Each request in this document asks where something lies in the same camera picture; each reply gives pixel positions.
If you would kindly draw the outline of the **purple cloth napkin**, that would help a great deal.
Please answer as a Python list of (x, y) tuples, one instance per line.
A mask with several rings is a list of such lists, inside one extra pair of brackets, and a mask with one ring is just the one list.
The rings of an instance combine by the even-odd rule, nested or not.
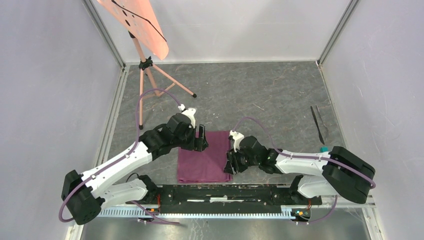
[(208, 147), (202, 151), (178, 150), (177, 181), (180, 184), (224, 183), (233, 179), (224, 172), (227, 151), (230, 150), (230, 132), (208, 131), (205, 138)]

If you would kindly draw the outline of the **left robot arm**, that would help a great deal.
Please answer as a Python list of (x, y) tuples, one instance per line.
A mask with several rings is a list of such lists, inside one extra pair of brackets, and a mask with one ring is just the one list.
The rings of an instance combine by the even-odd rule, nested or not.
[(167, 123), (138, 134), (126, 150), (103, 164), (83, 173), (68, 172), (62, 187), (59, 220), (84, 225), (113, 205), (139, 200), (153, 203), (157, 190), (142, 179), (116, 182), (131, 171), (169, 154), (173, 148), (205, 150), (208, 147), (205, 127), (196, 125), (195, 114), (196, 109), (192, 107), (176, 113)]

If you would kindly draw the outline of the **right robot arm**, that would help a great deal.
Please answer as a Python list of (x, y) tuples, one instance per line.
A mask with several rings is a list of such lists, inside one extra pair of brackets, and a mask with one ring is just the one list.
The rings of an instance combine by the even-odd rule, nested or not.
[(364, 204), (370, 190), (376, 187), (376, 170), (342, 146), (318, 153), (291, 152), (267, 148), (254, 136), (229, 133), (232, 148), (227, 151), (224, 172), (238, 174), (257, 166), (267, 174), (296, 174), (289, 189), (289, 199), (302, 204), (307, 199), (338, 195)]

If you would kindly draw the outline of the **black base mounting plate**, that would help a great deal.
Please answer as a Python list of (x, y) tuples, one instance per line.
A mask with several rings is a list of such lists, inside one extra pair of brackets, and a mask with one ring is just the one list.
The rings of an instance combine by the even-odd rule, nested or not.
[(138, 203), (158, 205), (161, 214), (274, 214), (281, 206), (320, 206), (286, 184), (164, 184)]

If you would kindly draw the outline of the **teal cube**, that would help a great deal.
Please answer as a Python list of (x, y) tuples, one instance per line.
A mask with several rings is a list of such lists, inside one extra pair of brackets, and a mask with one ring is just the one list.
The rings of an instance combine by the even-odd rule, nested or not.
[(329, 149), (326, 146), (323, 146), (323, 147), (320, 148), (321, 153), (325, 153), (325, 152), (328, 152), (328, 151), (329, 151)]

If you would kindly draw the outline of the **black knife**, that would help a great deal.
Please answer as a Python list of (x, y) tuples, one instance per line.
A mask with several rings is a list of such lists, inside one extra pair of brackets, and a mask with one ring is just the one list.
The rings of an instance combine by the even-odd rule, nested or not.
[(319, 124), (318, 124), (317, 116), (316, 116), (315, 111), (314, 111), (314, 109), (313, 109), (313, 107), (312, 107), (312, 106), (310, 106), (310, 110), (311, 110), (311, 114), (312, 114), (312, 117), (313, 117), (313, 120), (314, 120), (315, 126), (316, 126), (316, 128), (317, 128), (317, 132), (318, 132), (318, 139), (319, 139), (319, 141), (320, 141), (320, 142), (324, 145), (324, 144), (325, 144), (325, 141), (324, 141), (323, 135), (322, 135), (322, 133), (321, 133), (321, 130), (320, 130), (320, 127), (319, 127)]

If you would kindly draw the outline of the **pink music stand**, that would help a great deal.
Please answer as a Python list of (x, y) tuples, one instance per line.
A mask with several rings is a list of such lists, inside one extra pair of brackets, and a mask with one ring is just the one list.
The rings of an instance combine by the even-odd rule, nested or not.
[[(193, 98), (197, 97), (196, 93), (162, 70), (154, 63), (152, 57), (146, 56), (143, 51), (142, 46), (145, 46), (160, 60), (164, 60), (169, 53), (168, 42), (149, 0), (99, 0), (98, 3), (126, 28), (139, 57), (139, 94), (142, 95), (142, 98), (139, 101), (137, 117), (140, 130), (144, 127), (144, 99), (162, 96), (174, 86), (180, 87)], [(156, 70), (170, 80), (171, 85), (161, 91), (154, 79), (152, 70)]]

